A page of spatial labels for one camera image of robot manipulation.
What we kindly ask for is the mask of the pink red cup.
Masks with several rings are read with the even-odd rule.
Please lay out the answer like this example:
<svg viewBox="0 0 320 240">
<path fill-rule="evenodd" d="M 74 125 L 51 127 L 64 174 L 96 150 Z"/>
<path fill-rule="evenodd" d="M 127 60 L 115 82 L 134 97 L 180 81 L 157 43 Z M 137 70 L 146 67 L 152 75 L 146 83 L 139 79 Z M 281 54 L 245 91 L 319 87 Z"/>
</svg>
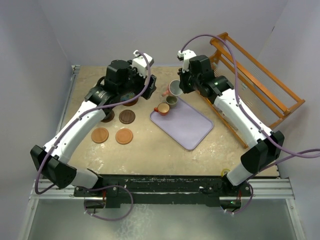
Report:
<svg viewBox="0 0 320 240">
<path fill-rule="evenodd" d="M 178 79 L 172 80 L 168 86 L 165 92 L 161 94 L 162 97 L 165 96 L 174 96 L 178 97 L 183 94 L 183 90 L 180 88 L 181 81 Z"/>
</svg>

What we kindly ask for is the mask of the grey green cup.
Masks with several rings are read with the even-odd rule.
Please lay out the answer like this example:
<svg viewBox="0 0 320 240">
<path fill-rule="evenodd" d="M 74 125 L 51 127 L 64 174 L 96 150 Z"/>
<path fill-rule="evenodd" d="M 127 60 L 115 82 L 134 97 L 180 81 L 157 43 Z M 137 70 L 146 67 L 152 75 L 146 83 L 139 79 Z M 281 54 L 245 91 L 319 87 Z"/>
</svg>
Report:
<svg viewBox="0 0 320 240">
<path fill-rule="evenodd" d="M 169 105 L 170 109 L 173 109 L 178 103 L 178 98 L 176 96 L 168 95 L 165 99 L 165 102 Z"/>
</svg>

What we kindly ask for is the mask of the reddish wooden coaster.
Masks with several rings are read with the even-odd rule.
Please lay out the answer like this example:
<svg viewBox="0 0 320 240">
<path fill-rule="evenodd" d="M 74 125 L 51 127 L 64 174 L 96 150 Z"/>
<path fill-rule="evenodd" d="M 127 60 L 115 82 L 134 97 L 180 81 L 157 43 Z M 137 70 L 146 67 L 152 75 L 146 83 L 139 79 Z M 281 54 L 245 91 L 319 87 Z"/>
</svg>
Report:
<svg viewBox="0 0 320 240">
<path fill-rule="evenodd" d="M 133 106 L 133 105 L 135 105 L 137 102 L 138 102 L 138 98 L 137 99 L 135 99 L 135 100 L 131 100 L 131 101 L 126 101 L 126 103 L 123 103 L 122 105 L 123 106 L 126 106 L 126 107 L 130 107 L 130 106 Z"/>
</svg>

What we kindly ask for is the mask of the dark walnut coaster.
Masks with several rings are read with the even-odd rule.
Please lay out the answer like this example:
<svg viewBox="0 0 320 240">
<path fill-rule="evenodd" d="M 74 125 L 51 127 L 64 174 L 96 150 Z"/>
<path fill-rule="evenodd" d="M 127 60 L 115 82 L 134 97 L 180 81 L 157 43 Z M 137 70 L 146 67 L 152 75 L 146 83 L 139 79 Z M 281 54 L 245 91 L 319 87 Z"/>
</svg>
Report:
<svg viewBox="0 0 320 240">
<path fill-rule="evenodd" d="M 131 124 L 136 118 L 132 110 L 126 109 L 119 114 L 119 121 L 123 124 Z"/>
<path fill-rule="evenodd" d="M 115 117 L 115 113 L 114 113 L 113 110 L 111 110 L 111 111 L 108 113 L 108 115 L 105 116 L 105 117 L 101 120 L 101 122 L 103 122 L 103 123 L 108 123 L 108 122 L 112 121 L 112 120 L 114 119 L 114 117 Z"/>
</svg>

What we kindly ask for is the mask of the light orange wooden coaster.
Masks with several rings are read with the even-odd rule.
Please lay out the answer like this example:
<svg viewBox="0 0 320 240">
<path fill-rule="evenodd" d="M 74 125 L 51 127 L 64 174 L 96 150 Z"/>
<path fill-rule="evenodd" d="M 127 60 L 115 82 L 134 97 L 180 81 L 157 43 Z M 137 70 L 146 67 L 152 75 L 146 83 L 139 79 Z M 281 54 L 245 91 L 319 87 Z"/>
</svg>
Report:
<svg viewBox="0 0 320 240">
<path fill-rule="evenodd" d="M 133 132 L 128 128 L 120 129 L 115 134 L 115 140 L 121 144 L 129 144 L 133 140 Z"/>
<path fill-rule="evenodd" d="M 96 128 L 91 133 L 91 140 L 94 143 L 104 143 L 109 138 L 109 131 L 104 127 Z"/>
</svg>

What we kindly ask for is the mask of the blue cup with pattern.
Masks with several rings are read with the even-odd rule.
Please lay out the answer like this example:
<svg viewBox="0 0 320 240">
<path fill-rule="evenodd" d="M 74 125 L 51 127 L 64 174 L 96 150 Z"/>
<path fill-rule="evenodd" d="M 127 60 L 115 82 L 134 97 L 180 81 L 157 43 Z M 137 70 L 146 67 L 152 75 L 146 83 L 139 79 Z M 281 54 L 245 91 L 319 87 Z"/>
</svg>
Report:
<svg viewBox="0 0 320 240">
<path fill-rule="evenodd" d="M 120 97 L 120 102 L 128 101 L 128 100 L 134 98 L 135 96 L 136 96 L 136 94 L 133 92 L 126 93 L 125 95 Z"/>
</svg>

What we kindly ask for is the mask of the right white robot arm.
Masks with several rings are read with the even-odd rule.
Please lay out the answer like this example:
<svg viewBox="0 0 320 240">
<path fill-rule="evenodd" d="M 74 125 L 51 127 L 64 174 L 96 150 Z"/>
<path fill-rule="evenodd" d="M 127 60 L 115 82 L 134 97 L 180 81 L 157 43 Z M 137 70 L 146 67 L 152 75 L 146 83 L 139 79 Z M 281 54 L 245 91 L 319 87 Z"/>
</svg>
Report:
<svg viewBox="0 0 320 240">
<path fill-rule="evenodd" d="M 223 192 L 233 196 L 240 190 L 240 184 L 279 157 L 281 150 L 277 145 L 282 146 L 285 137 L 280 131 L 273 132 L 242 100 L 236 99 L 233 84 L 223 75 L 215 76 L 207 56 L 185 50 L 179 51 L 177 58 L 183 63 L 178 70 L 182 92 L 188 94 L 198 91 L 208 99 L 235 125 L 249 147 L 240 157 L 240 163 L 226 174 L 222 183 Z"/>
</svg>

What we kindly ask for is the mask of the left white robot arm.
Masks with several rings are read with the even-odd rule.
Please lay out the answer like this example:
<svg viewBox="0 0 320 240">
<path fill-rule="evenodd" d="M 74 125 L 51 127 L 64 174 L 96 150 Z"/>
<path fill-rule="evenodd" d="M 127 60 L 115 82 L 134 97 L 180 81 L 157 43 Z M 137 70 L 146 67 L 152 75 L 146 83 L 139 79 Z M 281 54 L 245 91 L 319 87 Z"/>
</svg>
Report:
<svg viewBox="0 0 320 240">
<path fill-rule="evenodd" d="M 103 191 L 102 177 L 89 169 L 68 164 L 85 136 L 96 124 L 108 117 L 113 108 L 129 103 L 121 98 L 134 94 L 133 99 L 148 100 L 156 90 L 156 77 L 151 74 L 154 60 L 146 53 L 132 60 L 113 60 L 106 74 L 91 88 L 71 120 L 44 146 L 35 145 L 30 155 L 39 175 L 60 189 L 68 185 L 85 187 L 91 196 Z"/>
</svg>

